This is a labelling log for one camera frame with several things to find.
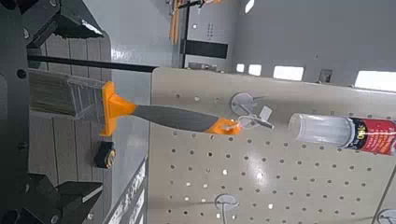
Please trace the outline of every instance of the window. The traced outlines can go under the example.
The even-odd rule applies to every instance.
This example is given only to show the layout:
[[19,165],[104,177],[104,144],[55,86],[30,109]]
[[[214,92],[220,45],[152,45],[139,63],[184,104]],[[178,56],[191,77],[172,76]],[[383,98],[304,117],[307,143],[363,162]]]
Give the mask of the window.
[[303,73],[303,67],[276,66],[274,70],[274,78],[301,81],[303,80]]
[[254,0],[249,0],[245,6],[245,13],[248,13],[254,7]]
[[395,83],[395,72],[359,71],[355,87],[381,91],[396,91]]
[[262,66],[259,64],[251,64],[248,67],[248,73],[253,76],[259,77],[262,74]]
[[239,63],[236,65],[236,71],[237,72],[245,72],[245,65],[242,63]]

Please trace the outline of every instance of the gray rubber grip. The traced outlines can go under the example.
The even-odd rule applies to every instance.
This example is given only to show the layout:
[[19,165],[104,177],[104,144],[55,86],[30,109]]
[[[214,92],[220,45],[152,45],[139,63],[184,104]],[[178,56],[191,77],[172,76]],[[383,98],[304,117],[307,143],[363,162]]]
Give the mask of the gray rubber grip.
[[219,119],[206,114],[158,105],[140,105],[133,115],[169,128],[200,133],[208,130]]

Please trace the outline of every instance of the pegboard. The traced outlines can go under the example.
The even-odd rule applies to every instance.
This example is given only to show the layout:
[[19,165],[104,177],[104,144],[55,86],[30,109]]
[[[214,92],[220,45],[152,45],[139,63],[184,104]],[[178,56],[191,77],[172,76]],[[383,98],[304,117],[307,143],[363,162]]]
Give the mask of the pegboard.
[[220,224],[222,193],[240,205],[229,223],[371,223],[395,160],[329,145],[295,141],[293,113],[392,119],[395,94],[271,78],[160,68],[152,104],[235,119],[238,92],[262,97],[274,130],[237,136],[150,125],[148,223]]

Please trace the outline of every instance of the wall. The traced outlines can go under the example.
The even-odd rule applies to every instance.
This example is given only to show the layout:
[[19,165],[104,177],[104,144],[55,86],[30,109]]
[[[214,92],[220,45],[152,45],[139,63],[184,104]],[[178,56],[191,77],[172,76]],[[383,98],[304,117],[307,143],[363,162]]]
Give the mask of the wall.
[[372,0],[256,0],[248,14],[241,0],[233,70],[262,64],[305,67],[304,81],[333,69],[332,83],[351,85],[360,70],[396,71],[396,2]]
[[[214,59],[201,56],[187,55],[185,66],[192,63],[216,64],[219,70],[232,71],[233,68],[233,46],[239,0],[223,0],[220,4],[207,4],[200,11],[192,7],[189,17],[188,39],[228,44],[227,59]],[[208,36],[208,26],[213,24],[213,36]]]

